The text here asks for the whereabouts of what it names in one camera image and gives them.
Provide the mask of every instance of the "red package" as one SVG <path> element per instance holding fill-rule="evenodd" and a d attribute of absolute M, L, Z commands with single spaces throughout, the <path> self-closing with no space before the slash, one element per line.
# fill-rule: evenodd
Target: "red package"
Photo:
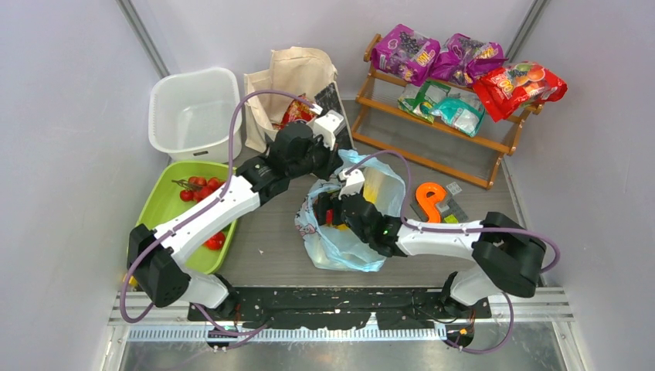
<path fill-rule="evenodd" d="M 535 62 L 498 67 L 473 84 L 494 121 L 510 117 L 522 104 L 560 100 L 566 89 L 564 80 Z"/>
<path fill-rule="evenodd" d="M 298 97 L 307 100 L 306 94 L 299 95 Z M 294 101 L 289 104 L 287 111 L 284 112 L 284 116 L 282 116 L 282 121 L 280 124 L 276 125 L 276 129 L 283 129 L 290 122 L 299 120 L 305 121 L 305 123 L 307 123 L 311 121 L 314 116 L 316 116 L 316 114 L 312 111 L 309 111 L 309 107 L 306 104 L 302 104 L 301 102 L 294 99 Z"/>

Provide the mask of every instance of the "orange toy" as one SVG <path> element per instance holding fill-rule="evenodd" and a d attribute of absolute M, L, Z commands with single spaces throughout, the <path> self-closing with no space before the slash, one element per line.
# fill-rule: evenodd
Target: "orange toy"
<path fill-rule="evenodd" d="M 442 202 L 447 196 L 446 190 L 436 183 L 423 183 L 416 189 L 416 201 L 428 216 L 428 223 L 441 223 L 441 214 L 436 204 Z"/>

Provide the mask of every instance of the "purple snack bag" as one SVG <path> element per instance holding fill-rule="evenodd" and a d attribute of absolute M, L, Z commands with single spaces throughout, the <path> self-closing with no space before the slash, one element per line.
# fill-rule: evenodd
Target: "purple snack bag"
<path fill-rule="evenodd" d="M 498 43 L 482 43 L 456 33 L 443 44 L 429 75 L 435 80 L 471 87 L 505 61 L 503 48 Z"/>
<path fill-rule="evenodd" d="M 397 25 L 371 52 L 373 66 L 420 87 L 429 75 L 439 42 Z"/>

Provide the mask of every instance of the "green plastic basin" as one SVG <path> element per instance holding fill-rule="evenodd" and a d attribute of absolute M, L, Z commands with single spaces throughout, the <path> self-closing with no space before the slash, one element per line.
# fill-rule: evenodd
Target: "green plastic basin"
<path fill-rule="evenodd" d="M 180 161 L 170 164 L 162 172 L 157 184 L 154 185 L 154 189 L 152 189 L 148 201 L 146 201 L 141 211 L 137 225 L 143 223 L 146 227 L 153 229 L 159 224 L 174 219 L 195 205 L 193 201 L 185 203 L 180 199 L 182 187 L 173 183 L 172 180 L 189 179 L 192 176 L 204 176 L 209 179 L 215 176 L 224 181 L 227 179 L 227 173 L 227 165 L 215 162 Z M 234 237 L 235 228 L 236 220 L 223 229 L 226 242 L 221 250 L 210 250 L 207 247 L 200 246 L 187 260 L 186 266 L 204 274 L 216 272 L 221 267 L 223 260 L 225 260 L 229 245 Z"/>

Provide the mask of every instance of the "black mounting plate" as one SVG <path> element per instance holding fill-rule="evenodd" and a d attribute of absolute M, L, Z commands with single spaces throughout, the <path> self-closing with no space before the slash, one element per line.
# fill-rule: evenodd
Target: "black mounting plate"
<path fill-rule="evenodd" d="M 243 327 L 345 330 L 362 328 L 375 313 L 378 327 L 385 329 L 432 328 L 431 318 L 448 322 L 447 313 L 437 308 L 439 289 L 434 288 L 290 288 L 235 287 L 238 315 L 216 321 L 243 321 Z M 491 318 L 489 301 L 477 302 L 476 318 Z M 188 320 L 204 322 L 205 317 L 189 308 Z"/>

